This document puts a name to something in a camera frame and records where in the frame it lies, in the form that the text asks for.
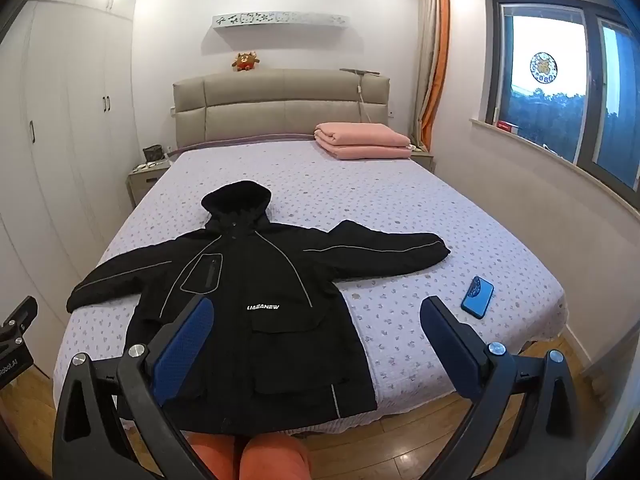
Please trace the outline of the grey nightstand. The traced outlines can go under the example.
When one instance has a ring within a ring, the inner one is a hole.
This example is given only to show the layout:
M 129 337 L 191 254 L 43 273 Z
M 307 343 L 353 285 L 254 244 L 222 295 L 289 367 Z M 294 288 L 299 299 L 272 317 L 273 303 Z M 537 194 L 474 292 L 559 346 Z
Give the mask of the grey nightstand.
M 146 162 L 131 170 L 127 177 L 127 188 L 132 206 L 136 208 L 149 190 L 157 184 L 163 174 L 170 168 L 171 161 L 167 158 L 156 162 Z

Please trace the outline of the orange trousers legs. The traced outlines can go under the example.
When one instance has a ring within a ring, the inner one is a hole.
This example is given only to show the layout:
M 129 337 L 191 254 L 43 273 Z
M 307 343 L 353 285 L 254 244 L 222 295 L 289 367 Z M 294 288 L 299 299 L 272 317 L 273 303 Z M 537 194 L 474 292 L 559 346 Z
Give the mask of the orange trousers legs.
M 258 434 L 235 463 L 234 437 L 188 432 L 186 440 L 218 479 L 309 480 L 311 462 L 299 440 L 286 434 Z

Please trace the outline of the blue smartphone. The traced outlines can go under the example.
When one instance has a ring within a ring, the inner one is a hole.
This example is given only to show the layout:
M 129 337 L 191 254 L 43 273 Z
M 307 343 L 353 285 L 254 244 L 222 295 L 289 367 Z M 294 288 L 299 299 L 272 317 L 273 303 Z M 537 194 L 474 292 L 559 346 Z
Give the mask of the blue smartphone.
M 481 320 L 488 310 L 494 290 L 495 287 L 491 282 L 480 276 L 474 276 L 462 299 L 461 309 L 473 318 Z

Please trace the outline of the white wardrobe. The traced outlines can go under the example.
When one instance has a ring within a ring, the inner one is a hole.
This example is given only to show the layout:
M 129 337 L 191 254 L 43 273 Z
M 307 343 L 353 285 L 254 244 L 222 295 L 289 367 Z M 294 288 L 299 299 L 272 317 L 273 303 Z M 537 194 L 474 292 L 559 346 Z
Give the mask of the white wardrobe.
M 25 0 L 1 40 L 1 297 L 34 297 L 26 341 L 53 370 L 66 300 L 128 214 L 141 151 L 136 0 Z

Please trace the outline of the beige padded headboard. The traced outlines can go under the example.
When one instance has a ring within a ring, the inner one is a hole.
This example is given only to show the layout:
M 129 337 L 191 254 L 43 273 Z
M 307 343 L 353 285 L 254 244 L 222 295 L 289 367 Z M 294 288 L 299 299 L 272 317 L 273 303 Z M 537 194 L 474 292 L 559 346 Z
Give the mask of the beige padded headboard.
M 176 143 L 303 134 L 322 122 L 388 123 L 390 78 L 344 70 L 249 70 L 174 84 Z

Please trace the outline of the red box on windowsill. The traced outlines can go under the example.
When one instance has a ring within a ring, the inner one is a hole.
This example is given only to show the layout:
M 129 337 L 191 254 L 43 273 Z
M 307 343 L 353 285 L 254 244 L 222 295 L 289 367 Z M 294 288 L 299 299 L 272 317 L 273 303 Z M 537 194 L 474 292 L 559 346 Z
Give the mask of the red box on windowsill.
M 505 120 L 498 120 L 495 126 L 503 131 L 510 132 L 512 134 L 518 134 L 518 125 L 512 124 L 512 122 L 506 122 Z

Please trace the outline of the orange and beige curtain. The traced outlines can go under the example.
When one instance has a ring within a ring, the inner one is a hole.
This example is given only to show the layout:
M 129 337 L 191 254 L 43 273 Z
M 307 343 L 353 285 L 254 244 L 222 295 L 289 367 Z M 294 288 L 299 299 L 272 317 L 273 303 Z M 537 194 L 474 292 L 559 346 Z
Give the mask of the orange and beige curtain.
M 450 39 L 450 0 L 418 0 L 418 46 L 411 137 L 431 151 L 433 129 L 446 78 Z

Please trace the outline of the orange plush toy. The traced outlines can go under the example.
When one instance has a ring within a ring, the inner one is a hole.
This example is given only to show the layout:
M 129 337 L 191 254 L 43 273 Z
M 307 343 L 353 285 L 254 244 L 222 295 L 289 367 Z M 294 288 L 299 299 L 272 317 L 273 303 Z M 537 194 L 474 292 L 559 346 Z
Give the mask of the orange plush toy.
M 236 72 L 247 72 L 248 70 L 254 70 L 259 63 L 260 59 L 256 52 L 243 52 L 236 56 L 232 62 L 232 68 Z

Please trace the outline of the black hooded jacket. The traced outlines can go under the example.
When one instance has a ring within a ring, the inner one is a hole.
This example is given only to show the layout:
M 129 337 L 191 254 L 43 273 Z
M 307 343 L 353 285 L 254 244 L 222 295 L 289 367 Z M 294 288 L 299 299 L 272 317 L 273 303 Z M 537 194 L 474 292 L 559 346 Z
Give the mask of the black hooded jacket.
M 178 428 L 264 434 L 378 407 L 366 352 L 338 283 L 423 271 L 448 256 L 432 233 L 387 234 L 345 220 L 332 230 L 268 219 L 268 188 L 234 182 L 203 198 L 204 228 L 97 266 L 66 308 L 134 295 L 128 344 L 146 344 L 194 296 L 214 325 L 178 396 Z

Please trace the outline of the bed with floral sheet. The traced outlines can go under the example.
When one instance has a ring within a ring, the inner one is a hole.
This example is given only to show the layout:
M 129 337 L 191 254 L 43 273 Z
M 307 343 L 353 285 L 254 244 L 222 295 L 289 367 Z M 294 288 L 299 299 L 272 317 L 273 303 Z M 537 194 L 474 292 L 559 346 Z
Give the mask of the bed with floral sheet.
M 72 291 L 54 369 L 146 344 L 195 296 L 207 338 L 166 413 L 183 430 L 341 432 L 451 389 L 419 322 L 440 298 L 518 351 L 567 320 L 564 290 L 499 222 L 415 162 L 343 162 L 312 141 L 182 154 Z

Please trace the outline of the white decorative wall shelf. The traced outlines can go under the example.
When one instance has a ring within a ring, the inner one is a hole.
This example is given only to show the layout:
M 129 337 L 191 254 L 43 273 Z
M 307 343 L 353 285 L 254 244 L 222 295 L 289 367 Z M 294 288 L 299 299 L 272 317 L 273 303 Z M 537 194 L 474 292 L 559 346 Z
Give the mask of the white decorative wall shelf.
M 305 25 L 347 28 L 350 18 L 346 15 L 316 12 L 262 11 L 219 14 L 213 17 L 213 29 L 262 26 Z

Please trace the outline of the right nightstand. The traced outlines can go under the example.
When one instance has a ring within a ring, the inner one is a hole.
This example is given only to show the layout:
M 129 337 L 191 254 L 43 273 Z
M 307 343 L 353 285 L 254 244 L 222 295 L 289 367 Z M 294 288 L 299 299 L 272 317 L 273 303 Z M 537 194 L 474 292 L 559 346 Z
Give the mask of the right nightstand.
M 425 150 L 421 150 L 416 146 L 411 147 L 411 160 L 419 164 L 422 168 L 429 172 L 434 172 L 435 162 L 434 156 Z

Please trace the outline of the folded pink blanket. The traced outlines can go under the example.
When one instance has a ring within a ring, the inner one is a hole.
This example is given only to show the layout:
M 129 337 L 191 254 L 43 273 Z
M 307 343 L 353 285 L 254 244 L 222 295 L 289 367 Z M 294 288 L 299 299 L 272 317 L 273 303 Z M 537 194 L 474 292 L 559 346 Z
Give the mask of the folded pink blanket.
M 383 124 L 324 122 L 314 129 L 320 148 L 339 160 L 406 159 L 410 140 Z

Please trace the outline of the dark framed window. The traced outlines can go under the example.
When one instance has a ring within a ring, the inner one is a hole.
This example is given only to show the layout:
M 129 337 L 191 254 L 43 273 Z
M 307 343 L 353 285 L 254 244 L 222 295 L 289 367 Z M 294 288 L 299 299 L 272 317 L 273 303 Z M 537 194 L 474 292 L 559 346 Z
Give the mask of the dark framed window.
M 639 41 L 603 0 L 487 0 L 484 122 L 639 203 Z

